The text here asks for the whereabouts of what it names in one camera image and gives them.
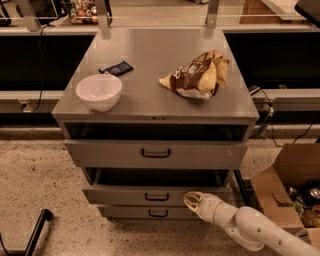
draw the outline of gray cabinet top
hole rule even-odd
[[[227,85],[210,100],[184,98],[159,83],[200,54],[217,49],[229,60]],[[84,105],[78,82],[122,60],[134,67],[119,78],[124,89],[107,112]],[[99,31],[78,66],[53,115],[61,120],[256,120],[258,113],[221,30],[206,28],[111,28]]]

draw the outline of cabinet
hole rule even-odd
[[[219,49],[230,59],[228,84],[208,101],[186,99],[158,79],[201,53]],[[121,76],[117,105],[98,113],[75,94],[77,83],[121,58],[134,70]],[[98,33],[53,116],[101,215],[114,219],[198,219],[183,202],[197,190],[228,200],[258,118],[222,31],[111,29]]]

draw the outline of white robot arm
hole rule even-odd
[[[315,247],[286,232],[254,208],[237,208],[215,195],[201,192],[186,193],[184,202],[202,220],[221,227],[250,251],[259,251],[267,245],[284,256],[320,256]]]

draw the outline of speckled floor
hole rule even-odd
[[[278,144],[307,129],[274,129]],[[314,143],[319,127],[296,143]],[[272,164],[281,148],[273,140],[249,141],[241,173],[245,179]],[[277,255],[249,252],[219,227],[201,221],[108,222],[82,194],[85,183],[59,129],[0,129],[0,232],[7,249],[24,249],[41,209],[45,224],[34,256],[80,255]]]

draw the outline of small black package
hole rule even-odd
[[[108,68],[105,68],[103,70],[99,69],[99,72],[101,74],[109,73],[110,75],[120,76],[131,70],[133,70],[133,67],[123,60],[120,63],[110,66]]]

